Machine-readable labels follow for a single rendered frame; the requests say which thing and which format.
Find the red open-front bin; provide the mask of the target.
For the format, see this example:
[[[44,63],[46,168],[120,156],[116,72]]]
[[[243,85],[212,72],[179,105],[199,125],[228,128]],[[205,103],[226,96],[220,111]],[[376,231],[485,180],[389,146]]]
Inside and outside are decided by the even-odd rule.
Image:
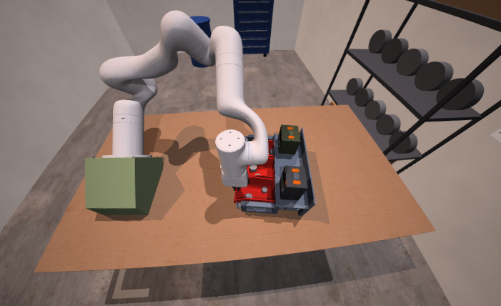
[[[247,187],[241,187],[239,192],[236,187],[234,195],[235,203],[241,203],[241,201],[275,203],[274,179],[261,177],[248,177],[248,179],[249,184]],[[263,187],[267,188],[266,193],[262,192]],[[247,193],[250,193],[252,198],[244,198]]]
[[[247,165],[248,177],[261,177],[274,179],[274,158],[268,158],[265,164],[257,165],[257,171],[251,172],[249,170],[249,166]],[[255,175],[261,174],[261,175]]]
[[[269,152],[270,152],[270,149],[274,149],[274,140],[268,140],[268,144],[269,144]],[[269,158],[274,158],[274,156],[269,153]]]

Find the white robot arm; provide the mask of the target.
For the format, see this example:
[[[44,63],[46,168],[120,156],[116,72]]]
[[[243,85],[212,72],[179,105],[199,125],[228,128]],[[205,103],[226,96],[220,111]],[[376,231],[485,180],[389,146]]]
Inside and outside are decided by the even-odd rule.
[[[102,158],[152,157],[144,155],[144,109],[157,94],[154,78],[173,71],[178,64],[177,52],[184,51],[200,64],[216,65],[218,112],[243,121],[254,134],[254,141],[250,142],[237,130],[218,134],[215,144],[220,169],[227,177],[237,178],[244,174],[247,165],[265,164],[269,158],[267,129],[244,102],[243,46],[239,33],[232,27],[218,26],[209,38],[182,11],[165,14],[160,33],[159,43],[147,53],[109,59],[100,67],[99,75],[106,85],[133,95],[132,99],[114,103],[112,155]]]

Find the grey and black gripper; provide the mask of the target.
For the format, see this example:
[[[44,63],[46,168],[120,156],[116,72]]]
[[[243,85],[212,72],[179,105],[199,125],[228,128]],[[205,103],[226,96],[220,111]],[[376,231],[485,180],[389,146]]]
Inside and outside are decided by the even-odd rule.
[[[249,184],[247,168],[245,169],[244,174],[240,177],[237,177],[237,178],[227,177],[222,171],[222,183],[224,186],[234,188],[234,191],[235,191],[236,187],[237,187],[237,191],[239,191],[239,189],[241,189],[241,187],[247,187],[247,185]]]

